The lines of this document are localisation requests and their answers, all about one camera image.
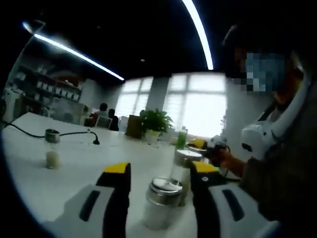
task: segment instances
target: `bright window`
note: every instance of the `bright window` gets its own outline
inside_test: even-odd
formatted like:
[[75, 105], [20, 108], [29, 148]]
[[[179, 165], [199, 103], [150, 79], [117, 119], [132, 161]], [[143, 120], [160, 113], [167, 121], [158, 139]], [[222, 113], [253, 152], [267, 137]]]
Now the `bright window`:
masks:
[[164, 111], [173, 119], [176, 130], [185, 126], [189, 134], [213, 137], [221, 133], [226, 109], [223, 75], [183, 74], [170, 79]]
[[146, 108], [153, 77], [128, 80], [122, 86], [117, 106], [115, 108], [118, 117], [139, 115]]

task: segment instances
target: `seated person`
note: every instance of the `seated person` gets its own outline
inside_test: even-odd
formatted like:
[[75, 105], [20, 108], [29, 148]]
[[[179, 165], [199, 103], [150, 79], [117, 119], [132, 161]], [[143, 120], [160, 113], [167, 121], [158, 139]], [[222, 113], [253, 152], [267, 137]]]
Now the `seated person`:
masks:
[[109, 130], [119, 131], [119, 118], [114, 115], [114, 109], [110, 109], [108, 112], [108, 117], [112, 119]]
[[99, 111], [90, 115], [89, 126], [94, 127], [96, 125], [98, 116], [108, 117], [107, 115], [108, 105], [106, 103], [101, 103], [99, 106]]

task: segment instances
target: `person's hand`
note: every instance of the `person's hand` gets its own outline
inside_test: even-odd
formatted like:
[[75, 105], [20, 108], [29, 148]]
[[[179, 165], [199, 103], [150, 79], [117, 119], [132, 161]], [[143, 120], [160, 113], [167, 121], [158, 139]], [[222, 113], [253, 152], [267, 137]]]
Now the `person's hand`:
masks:
[[225, 149], [220, 149], [218, 155], [212, 156], [210, 158], [210, 161], [212, 163], [220, 164], [220, 166], [222, 166], [222, 167], [229, 168], [232, 159], [233, 159], [233, 156], [231, 155], [231, 153], [229, 151], [227, 151]]

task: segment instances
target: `metal cap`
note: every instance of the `metal cap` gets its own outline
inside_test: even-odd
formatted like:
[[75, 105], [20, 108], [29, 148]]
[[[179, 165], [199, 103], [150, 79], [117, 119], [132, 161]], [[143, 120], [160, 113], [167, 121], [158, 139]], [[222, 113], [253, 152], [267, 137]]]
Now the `metal cap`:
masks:
[[148, 199], [161, 205], [177, 205], [182, 192], [182, 183], [169, 178], [153, 178], [149, 185]]
[[59, 143], [59, 132], [54, 129], [45, 130], [45, 141], [53, 144]]
[[176, 150], [174, 157], [174, 164], [184, 168], [190, 168], [192, 161], [200, 161], [203, 156], [200, 153], [190, 150]]

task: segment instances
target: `green bottle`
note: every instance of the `green bottle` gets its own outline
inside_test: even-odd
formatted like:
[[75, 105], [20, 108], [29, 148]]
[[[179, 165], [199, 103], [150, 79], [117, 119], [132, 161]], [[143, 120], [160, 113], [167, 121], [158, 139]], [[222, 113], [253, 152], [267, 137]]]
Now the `green bottle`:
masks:
[[186, 145], [186, 137], [187, 137], [188, 129], [186, 127], [182, 127], [182, 129], [178, 133], [176, 149], [184, 149]]

